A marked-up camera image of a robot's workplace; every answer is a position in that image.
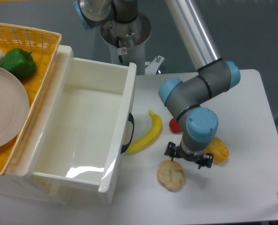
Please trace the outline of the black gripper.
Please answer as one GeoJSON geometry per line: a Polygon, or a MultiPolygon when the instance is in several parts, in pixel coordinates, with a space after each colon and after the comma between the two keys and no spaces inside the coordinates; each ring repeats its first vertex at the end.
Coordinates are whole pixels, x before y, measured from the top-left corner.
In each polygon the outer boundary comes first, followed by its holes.
{"type": "Polygon", "coordinates": [[[214,154],[204,154],[204,152],[205,150],[187,150],[184,149],[181,145],[176,146],[175,143],[168,142],[164,155],[169,156],[170,161],[174,161],[175,158],[182,158],[186,161],[197,162],[198,169],[201,169],[202,167],[211,168],[214,159],[214,154]]]}

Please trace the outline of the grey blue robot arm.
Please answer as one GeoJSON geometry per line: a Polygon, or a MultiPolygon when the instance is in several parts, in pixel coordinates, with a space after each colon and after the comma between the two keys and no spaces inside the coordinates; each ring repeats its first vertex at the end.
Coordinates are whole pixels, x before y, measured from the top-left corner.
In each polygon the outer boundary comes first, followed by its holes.
{"type": "MultiPolygon", "coordinates": [[[[202,104],[236,86],[241,74],[232,61],[219,55],[195,1],[168,0],[166,4],[198,74],[185,82],[171,78],[158,90],[183,132],[180,144],[169,142],[165,155],[209,168],[214,156],[205,150],[216,135],[219,122],[217,115],[202,104]]],[[[137,1],[78,0],[74,7],[84,27],[100,27],[112,63],[134,63],[140,75],[146,74],[145,42],[151,24],[138,11],[137,1]]]]}

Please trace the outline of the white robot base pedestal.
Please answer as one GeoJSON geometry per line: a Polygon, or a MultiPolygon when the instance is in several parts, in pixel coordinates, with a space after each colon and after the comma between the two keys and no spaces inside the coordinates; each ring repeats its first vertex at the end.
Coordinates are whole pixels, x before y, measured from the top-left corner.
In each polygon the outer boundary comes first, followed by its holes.
{"type": "Polygon", "coordinates": [[[161,74],[164,57],[157,55],[146,61],[146,42],[150,35],[150,21],[141,13],[130,23],[112,20],[101,25],[101,36],[109,47],[111,62],[124,66],[135,63],[138,75],[161,74]]]}

